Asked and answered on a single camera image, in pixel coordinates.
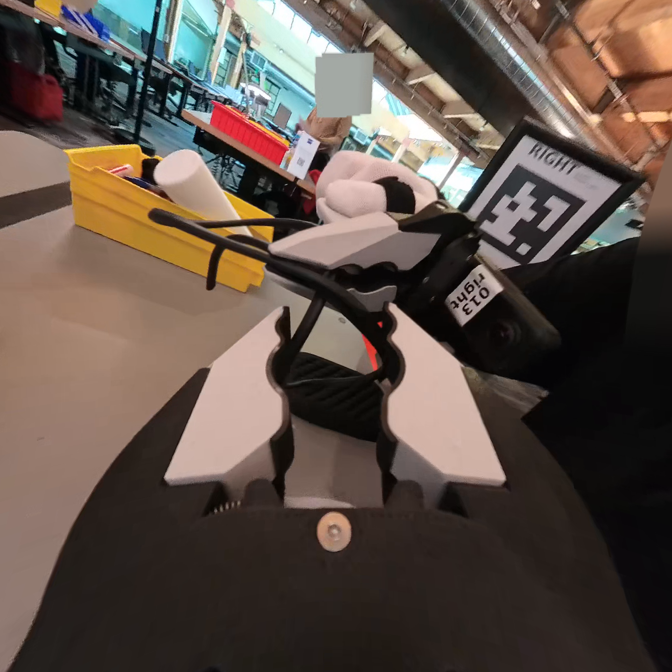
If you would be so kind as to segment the blue striped bin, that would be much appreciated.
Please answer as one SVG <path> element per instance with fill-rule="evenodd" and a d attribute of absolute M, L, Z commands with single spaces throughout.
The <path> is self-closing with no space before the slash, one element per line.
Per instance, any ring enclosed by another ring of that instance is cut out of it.
<path fill-rule="evenodd" d="M 110 41 L 110 29 L 103 21 L 96 18 L 91 11 L 83 13 L 68 5 L 62 4 L 61 16 L 64 20 L 76 25 L 79 29 L 95 36 L 99 40 L 104 42 Z"/>

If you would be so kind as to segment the white labelled box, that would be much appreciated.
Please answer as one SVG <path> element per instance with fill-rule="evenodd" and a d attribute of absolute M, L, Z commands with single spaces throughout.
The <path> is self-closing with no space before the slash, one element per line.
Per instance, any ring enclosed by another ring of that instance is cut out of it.
<path fill-rule="evenodd" d="M 320 141 L 309 135 L 305 130 L 300 130 L 285 155 L 285 170 L 298 180 L 303 180 L 315 154 L 320 148 Z"/>

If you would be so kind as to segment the yellow plastic bin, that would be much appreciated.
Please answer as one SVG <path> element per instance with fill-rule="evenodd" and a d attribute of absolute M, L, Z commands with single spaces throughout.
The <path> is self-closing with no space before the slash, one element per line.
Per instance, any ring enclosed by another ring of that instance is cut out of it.
<path fill-rule="evenodd" d="M 114 169 L 128 165 L 133 168 L 132 177 L 140 177 L 142 162 L 150 157 L 138 145 L 73 148 L 64 152 L 69 161 L 72 211 L 77 226 L 204 278 L 207 276 L 214 245 L 160 226 L 149 219 L 148 213 L 160 208 L 188 219 L 208 218 L 113 174 Z M 241 198 L 224 193 L 241 219 L 272 217 Z M 246 292 L 250 287 L 260 287 L 264 275 L 262 262 L 225 251 L 219 261 L 216 283 Z"/>

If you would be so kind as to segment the red container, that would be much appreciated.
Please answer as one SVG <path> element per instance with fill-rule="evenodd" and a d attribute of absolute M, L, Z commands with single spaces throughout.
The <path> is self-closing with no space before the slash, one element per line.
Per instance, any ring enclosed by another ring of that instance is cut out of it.
<path fill-rule="evenodd" d="M 32 120 L 63 121 L 63 89 L 52 75 L 37 74 L 20 63 L 1 60 L 1 106 Z"/>

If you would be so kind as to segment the red plastic bin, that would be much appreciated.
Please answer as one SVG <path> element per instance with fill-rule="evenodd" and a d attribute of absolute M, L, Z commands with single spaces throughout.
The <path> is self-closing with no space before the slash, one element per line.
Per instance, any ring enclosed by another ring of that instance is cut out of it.
<path fill-rule="evenodd" d="M 281 164 L 289 148 L 288 140 L 230 105 L 214 101 L 210 123 L 276 165 Z"/>

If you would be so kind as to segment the silver spiral ventilation duct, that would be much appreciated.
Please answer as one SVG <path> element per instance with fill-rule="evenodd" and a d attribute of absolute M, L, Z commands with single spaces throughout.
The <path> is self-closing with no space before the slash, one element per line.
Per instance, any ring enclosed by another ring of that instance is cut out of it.
<path fill-rule="evenodd" d="M 533 55 L 489 1 L 444 1 L 449 14 L 522 95 L 535 116 L 555 132 L 578 139 L 575 115 L 560 100 Z"/>

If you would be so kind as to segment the white foam roll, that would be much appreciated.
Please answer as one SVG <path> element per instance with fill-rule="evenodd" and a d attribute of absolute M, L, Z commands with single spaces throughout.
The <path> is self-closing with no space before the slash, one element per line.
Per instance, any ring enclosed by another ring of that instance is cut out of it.
<path fill-rule="evenodd" d="M 239 222 L 240 215 L 208 169 L 202 156 L 182 149 L 153 168 L 154 182 L 178 206 L 210 222 Z"/>

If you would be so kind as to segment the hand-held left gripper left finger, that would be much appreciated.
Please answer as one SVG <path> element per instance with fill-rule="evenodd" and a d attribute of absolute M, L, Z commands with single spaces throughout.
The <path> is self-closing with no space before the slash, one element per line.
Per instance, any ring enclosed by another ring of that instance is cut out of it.
<path fill-rule="evenodd" d="M 285 484 L 292 421 L 278 370 L 290 336 L 290 309 L 276 308 L 214 360 L 164 474 L 166 484 Z"/>

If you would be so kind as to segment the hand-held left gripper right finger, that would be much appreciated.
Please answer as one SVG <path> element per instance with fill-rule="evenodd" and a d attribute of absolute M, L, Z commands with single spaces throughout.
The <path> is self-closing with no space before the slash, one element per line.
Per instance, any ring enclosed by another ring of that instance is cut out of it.
<path fill-rule="evenodd" d="M 503 486 L 505 472 L 457 358 L 398 306 L 388 304 L 386 315 L 390 386 L 378 437 L 384 480 Z"/>

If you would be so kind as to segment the person's black clothing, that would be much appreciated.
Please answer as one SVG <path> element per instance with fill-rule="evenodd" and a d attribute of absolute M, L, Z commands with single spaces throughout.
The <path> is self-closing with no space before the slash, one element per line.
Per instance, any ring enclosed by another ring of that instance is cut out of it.
<path fill-rule="evenodd" d="M 671 250 L 641 237 L 508 274 L 561 346 L 525 417 L 591 511 L 644 642 L 671 670 Z"/>

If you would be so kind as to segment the long work table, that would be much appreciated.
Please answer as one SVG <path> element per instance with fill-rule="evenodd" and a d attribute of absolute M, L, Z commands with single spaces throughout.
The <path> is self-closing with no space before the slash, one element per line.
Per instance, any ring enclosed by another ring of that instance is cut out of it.
<path fill-rule="evenodd" d="M 62 16 L 54 18 L 34 6 L 28 9 L 34 21 L 51 27 L 55 40 L 64 47 L 70 47 L 75 52 L 85 53 L 100 61 L 103 60 L 103 55 L 116 55 L 127 63 L 131 69 L 127 107 L 136 103 L 137 113 L 146 54 L 113 39 L 109 42 L 101 41 L 64 20 Z M 154 54 L 145 111 L 176 125 L 176 119 L 181 118 L 181 112 L 186 109 L 189 98 L 194 102 L 193 111 L 206 113 L 212 111 L 213 102 L 222 101 L 222 97 L 207 88 L 205 82 L 191 78 L 187 72 Z"/>

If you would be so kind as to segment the wooden edge table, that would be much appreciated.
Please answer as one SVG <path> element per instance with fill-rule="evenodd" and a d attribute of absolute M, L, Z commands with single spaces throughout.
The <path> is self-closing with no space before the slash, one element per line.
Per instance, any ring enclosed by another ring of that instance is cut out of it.
<path fill-rule="evenodd" d="M 257 169 L 260 172 L 273 173 L 281 177 L 284 181 L 294 184 L 302 192 L 308 196 L 315 195 L 315 184 L 312 180 L 303 179 L 300 180 L 296 176 L 292 175 L 290 172 L 282 169 L 280 165 L 274 164 L 267 157 L 263 156 L 259 152 L 256 152 L 252 148 L 244 145 L 240 141 L 232 138 L 227 133 L 213 126 L 210 121 L 212 114 L 199 111 L 183 110 L 181 112 L 181 117 L 186 122 L 193 124 L 197 128 L 203 130 L 209 135 L 218 139 L 220 143 L 223 143 L 227 147 L 225 153 L 229 155 L 242 155 L 250 162 L 256 164 Z"/>

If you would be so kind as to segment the person's right hand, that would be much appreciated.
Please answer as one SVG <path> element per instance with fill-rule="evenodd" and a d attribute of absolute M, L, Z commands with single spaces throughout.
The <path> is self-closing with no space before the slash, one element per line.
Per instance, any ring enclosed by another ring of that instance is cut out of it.
<path fill-rule="evenodd" d="M 340 150 L 316 183 L 316 213 L 322 224 L 368 214 L 411 216 L 443 200 L 436 185 L 400 163 Z"/>

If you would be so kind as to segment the black white marker board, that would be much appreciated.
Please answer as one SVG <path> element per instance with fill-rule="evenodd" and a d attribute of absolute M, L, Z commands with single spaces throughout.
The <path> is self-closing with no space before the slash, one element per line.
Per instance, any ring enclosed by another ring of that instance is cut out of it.
<path fill-rule="evenodd" d="M 526 117 L 459 209 L 477 223 L 480 255 L 504 270 L 573 253 L 644 182 L 642 173 Z"/>

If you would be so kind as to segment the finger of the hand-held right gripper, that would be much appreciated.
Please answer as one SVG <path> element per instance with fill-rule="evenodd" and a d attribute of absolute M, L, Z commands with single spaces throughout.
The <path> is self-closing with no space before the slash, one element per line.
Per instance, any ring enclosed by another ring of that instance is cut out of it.
<path fill-rule="evenodd" d="M 306 298 L 307 300 L 315 298 L 314 290 L 296 281 L 289 280 L 271 269 L 267 270 L 267 278 L 294 295 Z M 394 302 L 397 297 L 398 288 L 395 285 L 386 285 L 374 290 L 364 291 L 354 287 L 347 287 L 345 280 L 336 280 L 335 282 L 346 289 L 353 298 L 356 298 L 369 313 L 379 313 L 386 303 Z"/>
<path fill-rule="evenodd" d="M 439 239 L 438 233 L 402 230 L 395 219 L 377 212 L 299 231 L 270 244 L 268 251 L 327 270 L 389 264 L 407 271 L 428 256 Z"/>

